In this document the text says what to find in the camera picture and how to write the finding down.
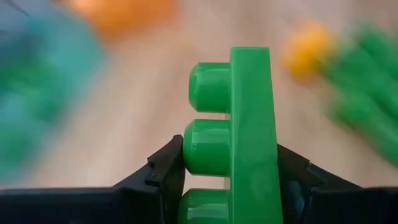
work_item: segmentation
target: blurry yellow object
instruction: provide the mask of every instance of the blurry yellow object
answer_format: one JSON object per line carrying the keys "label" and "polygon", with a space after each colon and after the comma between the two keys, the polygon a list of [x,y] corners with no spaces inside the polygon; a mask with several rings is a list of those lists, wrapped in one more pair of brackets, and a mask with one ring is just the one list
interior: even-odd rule
{"label": "blurry yellow object", "polygon": [[314,78],[321,58],[330,53],[333,38],[328,29],[316,22],[306,22],[290,37],[283,54],[284,64],[298,81]]}

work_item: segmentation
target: wooden floor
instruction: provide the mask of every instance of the wooden floor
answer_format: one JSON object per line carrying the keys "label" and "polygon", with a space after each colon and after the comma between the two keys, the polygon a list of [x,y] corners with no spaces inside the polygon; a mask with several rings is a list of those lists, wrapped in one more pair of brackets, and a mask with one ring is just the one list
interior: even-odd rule
{"label": "wooden floor", "polygon": [[[390,21],[383,6],[361,1],[186,0],[180,20],[134,35],[111,49],[109,65],[59,139],[39,159],[32,175],[15,187],[113,185],[146,163],[146,157],[199,114],[188,103],[188,76],[197,62],[226,62],[232,46],[271,49],[279,144],[316,165],[362,186],[397,185],[398,171],[355,133],[324,115],[328,87],[294,83],[280,66],[280,51],[297,21],[315,17],[337,34],[369,11]],[[188,177],[187,187],[223,187],[223,179]]]}

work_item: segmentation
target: teal object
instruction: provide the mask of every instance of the teal object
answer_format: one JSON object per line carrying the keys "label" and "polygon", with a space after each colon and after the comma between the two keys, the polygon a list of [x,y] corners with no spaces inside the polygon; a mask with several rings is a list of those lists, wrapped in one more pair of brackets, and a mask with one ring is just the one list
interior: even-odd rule
{"label": "teal object", "polygon": [[0,1],[0,180],[15,179],[51,138],[104,60],[85,22],[47,0]]}

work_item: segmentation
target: green building block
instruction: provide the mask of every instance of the green building block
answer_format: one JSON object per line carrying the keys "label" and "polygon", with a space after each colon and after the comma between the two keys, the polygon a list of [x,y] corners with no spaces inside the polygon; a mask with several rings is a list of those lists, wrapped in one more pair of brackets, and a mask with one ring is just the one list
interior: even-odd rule
{"label": "green building block", "polygon": [[185,130],[183,157],[196,175],[229,177],[229,190],[189,190],[181,224],[282,224],[269,49],[231,50],[230,63],[199,63],[189,99],[198,112],[227,120],[196,119]]}
{"label": "green building block", "polygon": [[383,31],[368,25],[336,55],[324,64],[326,77],[341,92],[332,104],[335,117],[398,165],[398,50]]}

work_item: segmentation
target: blurry orange object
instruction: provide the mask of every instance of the blurry orange object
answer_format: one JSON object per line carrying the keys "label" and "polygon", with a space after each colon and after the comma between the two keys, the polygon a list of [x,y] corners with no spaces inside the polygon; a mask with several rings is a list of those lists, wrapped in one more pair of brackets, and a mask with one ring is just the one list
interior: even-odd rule
{"label": "blurry orange object", "polygon": [[322,24],[303,22],[287,43],[284,64],[296,80],[312,80],[320,61],[329,56],[334,41],[330,31]]}
{"label": "blurry orange object", "polygon": [[73,10],[94,27],[99,36],[113,40],[131,29],[175,15],[175,0],[69,0]]}

